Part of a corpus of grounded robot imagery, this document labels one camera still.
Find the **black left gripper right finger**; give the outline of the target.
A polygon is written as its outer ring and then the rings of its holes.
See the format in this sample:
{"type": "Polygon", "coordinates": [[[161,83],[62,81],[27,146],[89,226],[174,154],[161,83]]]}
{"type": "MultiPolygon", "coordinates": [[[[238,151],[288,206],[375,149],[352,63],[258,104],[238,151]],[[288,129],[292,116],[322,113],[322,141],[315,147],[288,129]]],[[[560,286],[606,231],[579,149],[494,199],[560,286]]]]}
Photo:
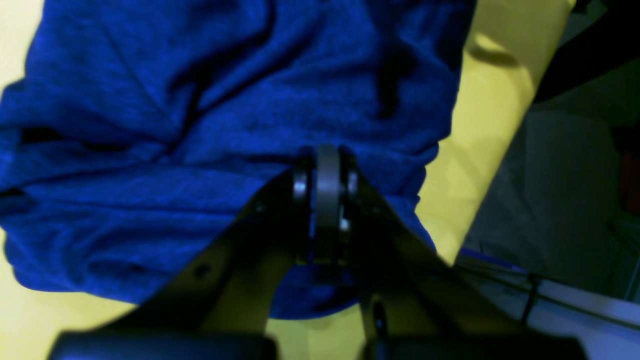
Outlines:
{"type": "Polygon", "coordinates": [[[358,294],[362,360],[585,360],[578,340],[528,328],[405,225],[345,146],[315,150],[315,262],[358,294]]]}

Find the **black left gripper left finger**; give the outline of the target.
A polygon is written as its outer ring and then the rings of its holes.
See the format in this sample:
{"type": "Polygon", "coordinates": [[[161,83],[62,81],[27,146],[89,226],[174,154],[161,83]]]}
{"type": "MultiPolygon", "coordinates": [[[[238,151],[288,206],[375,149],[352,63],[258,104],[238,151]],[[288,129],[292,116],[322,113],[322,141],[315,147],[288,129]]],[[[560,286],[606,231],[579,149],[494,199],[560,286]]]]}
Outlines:
{"type": "Polygon", "coordinates": [[[318,153],[303,148],[146,303],[100,328],[62,333],[49,358],[275,360],[266,324],[286,273],[313,257],[317,165],[318,153]]]}

